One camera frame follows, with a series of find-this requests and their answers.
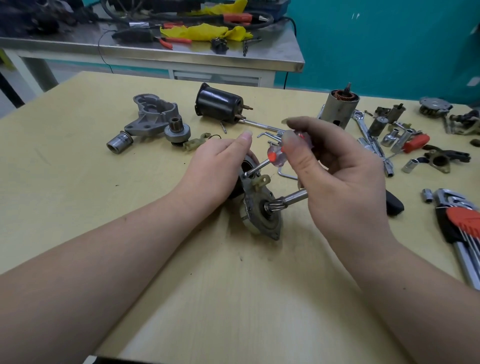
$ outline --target person's left hand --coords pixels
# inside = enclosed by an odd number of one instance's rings
[[[245,156],[248,154],[258,163],[251,145],[249,130],[237,139],[207,140],[197,149],[172,192],[179,198],[187,196],[190,204],[201,204],[206,207],[205,213],[212,213],[233,191]]]

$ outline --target stainless steel table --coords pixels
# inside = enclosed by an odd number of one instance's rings
[[[242,43],[236,41],[228,41],[225,55],[215,54],[209,42],[175,43],[173,50],[157,43],[122,45],[111,37],[116,29],[116,25],[107,23],[80,24],[64,27],[52,36],[0,37],[0,48],[37,95],[58,84],[45,60],[105,61],[109,65],[168,70],[171,79],[261,87],[273,87],[276,71],[302,72],[305,64],[286,22],[254,31],[263,40],[251,44],[246,57]]]

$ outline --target metal tabletop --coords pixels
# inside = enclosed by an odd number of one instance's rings
[[[210,42],[174,43],[173,50],[158,43],[120,44],[111,35],[116,25],[107,23],[79,24],[63,27],[59,34],[24,38],[0,37],[0,48],[26,51],[50,51],[79,55],[98,55],[153,61],[197,63],[213,66],[240,67],[259,70],[301,72],[305,61],[287,22],[253,31],[262,41],[249,45],[243,56],[242,42],[228,41],[225,55],[215,54]]]

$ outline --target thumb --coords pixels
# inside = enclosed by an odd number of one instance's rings
[[[250,150],[252,145],[252,132],[245,130],[234,140],[221,154],[225,156],[231,163],[240,165]]]
[[[293,131],[283,133],[282,144],[288,162],[307,190],[333,178],[317,161],[307,143]]]

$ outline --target wall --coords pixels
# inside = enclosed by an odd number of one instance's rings
[[[480,100],[480,22],[476,0],[292,0],[303,73],[287,87],[331,90],[352,82],[362,95],[454,103]],[[276,83],[283,86],[285,73]]]

